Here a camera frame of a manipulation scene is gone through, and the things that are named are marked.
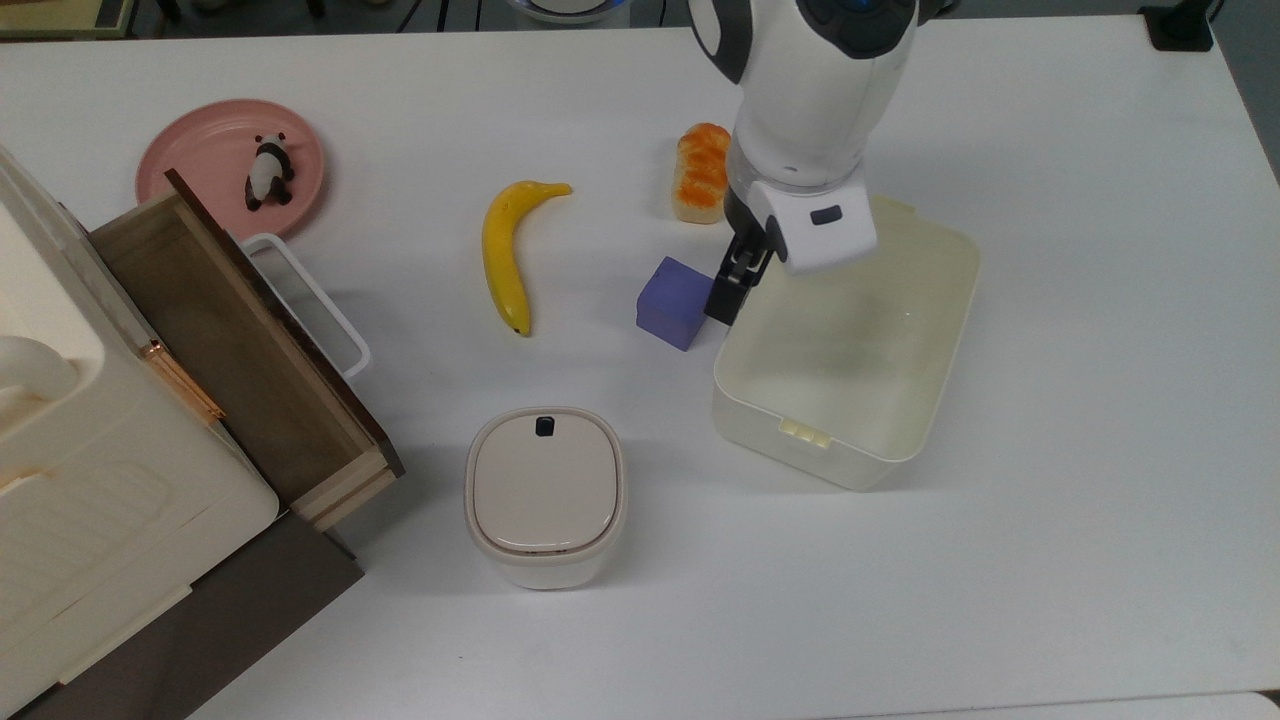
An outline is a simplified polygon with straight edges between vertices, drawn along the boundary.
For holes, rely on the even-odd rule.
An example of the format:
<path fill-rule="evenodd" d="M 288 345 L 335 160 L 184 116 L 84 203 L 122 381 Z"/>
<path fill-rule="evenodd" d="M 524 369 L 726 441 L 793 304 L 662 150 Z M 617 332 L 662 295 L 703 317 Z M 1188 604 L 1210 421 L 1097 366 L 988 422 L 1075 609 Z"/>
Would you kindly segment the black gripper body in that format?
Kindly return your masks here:
<path fill-rule="evenodd" d="M 733 238 L 721 263 L 721 284 L 749 292 L 754 290 L 776 254 L 787 259 L 778 219 L 769 215 L 760 223 L 753 214 L 727 217 Z"/>

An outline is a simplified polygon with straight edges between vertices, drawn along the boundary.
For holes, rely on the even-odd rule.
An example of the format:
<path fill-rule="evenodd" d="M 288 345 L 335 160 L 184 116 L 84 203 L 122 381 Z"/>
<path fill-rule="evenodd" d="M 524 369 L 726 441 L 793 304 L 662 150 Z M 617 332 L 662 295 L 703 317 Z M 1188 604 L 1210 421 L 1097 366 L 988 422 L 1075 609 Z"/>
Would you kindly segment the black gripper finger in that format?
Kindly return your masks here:
<path fill-rule="evenodd" d="M 704 314 L 732 327 L 753 287 L 750 269 L 722 268 L 712 282 Z"/>

